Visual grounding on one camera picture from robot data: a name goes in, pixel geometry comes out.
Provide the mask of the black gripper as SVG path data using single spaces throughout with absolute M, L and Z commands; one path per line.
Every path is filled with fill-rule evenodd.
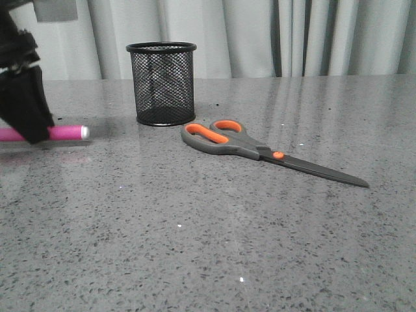
M 33 35 L 10 11 L 31 1 L 1 1 L 1 118 L 31 144 L 49 139 L 54 121 L 44 94 Z

